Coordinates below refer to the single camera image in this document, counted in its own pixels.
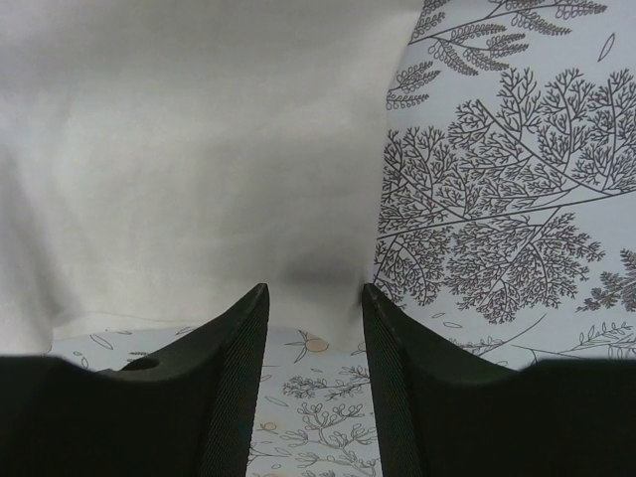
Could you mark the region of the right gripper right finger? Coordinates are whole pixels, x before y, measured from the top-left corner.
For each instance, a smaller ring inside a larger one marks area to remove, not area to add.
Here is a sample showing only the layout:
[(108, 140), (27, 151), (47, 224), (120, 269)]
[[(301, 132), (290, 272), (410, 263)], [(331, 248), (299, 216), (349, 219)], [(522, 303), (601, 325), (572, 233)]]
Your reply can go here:
[(543, 360), (515, 371), (362, 291), (367, 360), (387, 476), (631, 476), (635, 365)]

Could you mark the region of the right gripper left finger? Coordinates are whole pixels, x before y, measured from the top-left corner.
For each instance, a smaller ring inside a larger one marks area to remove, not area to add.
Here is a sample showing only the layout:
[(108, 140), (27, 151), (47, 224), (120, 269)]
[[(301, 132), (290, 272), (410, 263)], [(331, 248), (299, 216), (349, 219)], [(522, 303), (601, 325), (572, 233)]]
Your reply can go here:
[(255, 286), (220, 317), (92, 372), (58, 357), (1, 361), (5, 476), (241, 476), (269, 316)]

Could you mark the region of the white t shirt red print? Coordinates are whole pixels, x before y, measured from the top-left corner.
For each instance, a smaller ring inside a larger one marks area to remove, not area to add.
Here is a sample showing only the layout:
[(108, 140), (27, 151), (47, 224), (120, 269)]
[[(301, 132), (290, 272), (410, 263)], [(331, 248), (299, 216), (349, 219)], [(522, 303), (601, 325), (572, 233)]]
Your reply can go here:
[(5, 1), (1, 349), (272, 322), (362, 338), (418, 1)]

